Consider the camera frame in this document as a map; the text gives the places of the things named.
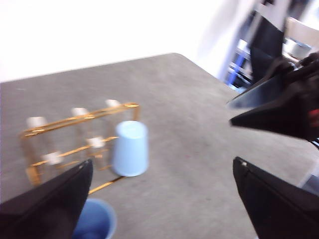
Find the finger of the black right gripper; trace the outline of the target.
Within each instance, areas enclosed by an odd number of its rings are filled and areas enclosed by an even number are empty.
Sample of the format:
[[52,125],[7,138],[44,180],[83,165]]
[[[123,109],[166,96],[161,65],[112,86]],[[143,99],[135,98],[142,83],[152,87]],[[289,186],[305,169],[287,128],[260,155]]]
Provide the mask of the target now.
[[283,77],[276,75],[266,81],[257,82],[231,99],[226,106],[230,110],[247,112],[276,100],[283,90]]
[[277,100],[233,117],[233,126],[270,131],[309,140],[308,93],[284,95]]

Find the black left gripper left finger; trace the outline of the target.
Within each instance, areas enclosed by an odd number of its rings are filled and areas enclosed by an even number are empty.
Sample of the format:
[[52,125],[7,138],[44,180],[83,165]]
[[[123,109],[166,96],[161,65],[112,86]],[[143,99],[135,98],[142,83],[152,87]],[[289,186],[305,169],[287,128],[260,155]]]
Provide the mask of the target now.
[[93,177],[88,159],[0,205],[2,239],[69,239]]

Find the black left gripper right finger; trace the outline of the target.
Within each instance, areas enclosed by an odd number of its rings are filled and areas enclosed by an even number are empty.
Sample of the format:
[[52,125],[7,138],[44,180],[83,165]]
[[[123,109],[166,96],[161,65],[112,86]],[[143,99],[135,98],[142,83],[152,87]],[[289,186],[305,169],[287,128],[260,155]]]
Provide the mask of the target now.
[[240,158],[233,159],[238,194],[260,239],[317,239],[319,194]]

